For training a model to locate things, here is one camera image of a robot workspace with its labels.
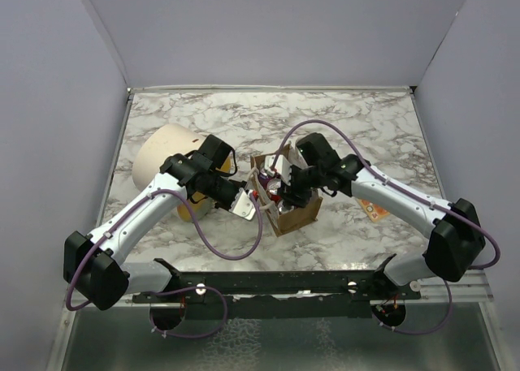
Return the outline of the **red cola can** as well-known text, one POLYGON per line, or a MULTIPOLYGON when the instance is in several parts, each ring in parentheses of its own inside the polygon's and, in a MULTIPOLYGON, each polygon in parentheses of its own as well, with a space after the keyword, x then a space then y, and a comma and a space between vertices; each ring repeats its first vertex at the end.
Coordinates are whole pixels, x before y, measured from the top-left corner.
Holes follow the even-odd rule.
POLYGON ((268 181, 266 185, 266 192, 268 193, 268 196, 272 198, 273 200, 277 201, 280 199, 279 190, 282 187, 282 180, 281 179, 271 179, 268 181))
POLYGON ((289 203, 285 202, 284 200, 280 200, 277 203, 277 209, 280 215, 290 213, 293 210, 293 206, 289 203))

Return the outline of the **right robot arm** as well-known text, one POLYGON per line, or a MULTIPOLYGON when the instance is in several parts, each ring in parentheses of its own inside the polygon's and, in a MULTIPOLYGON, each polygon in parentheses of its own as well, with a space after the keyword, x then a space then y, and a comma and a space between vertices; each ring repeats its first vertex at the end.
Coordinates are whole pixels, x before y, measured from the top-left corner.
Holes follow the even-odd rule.
POLYGON ((385 176, 357 154, 340 157, 320 133, 300 139, 297 151, 304 168, 281 154, 266 160, 266 172, 282 180, 278 193, 285 204, 303 208, 316 189, 330 196, 342 193, 378 205, 427 239, 424 252, 393 255, 381 264, 373 279, 379 297, 391 299, 405 284, 423 278, 455 283, 483 250, 479 219, 469 201, 436 199, 385 176))

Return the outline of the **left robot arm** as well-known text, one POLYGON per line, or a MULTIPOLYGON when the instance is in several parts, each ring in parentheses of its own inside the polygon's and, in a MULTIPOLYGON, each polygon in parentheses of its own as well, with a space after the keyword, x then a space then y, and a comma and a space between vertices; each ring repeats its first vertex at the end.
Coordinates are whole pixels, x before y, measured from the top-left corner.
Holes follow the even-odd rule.
POLYGON ((168 157, 144 190, 111 220, 87 235, 75 231, 64 244, 63 277, 100 310, 124 295, 154 293, 167 302, 179 294, 177 271, 163 260, 130 264, 129 253, 163 217, 187 205, 195 193, 217 207, 250 220, 254 206, 244 182, 233 181, 221 168, 236 157, 233 147, 209 135, 198 149, 168 157))

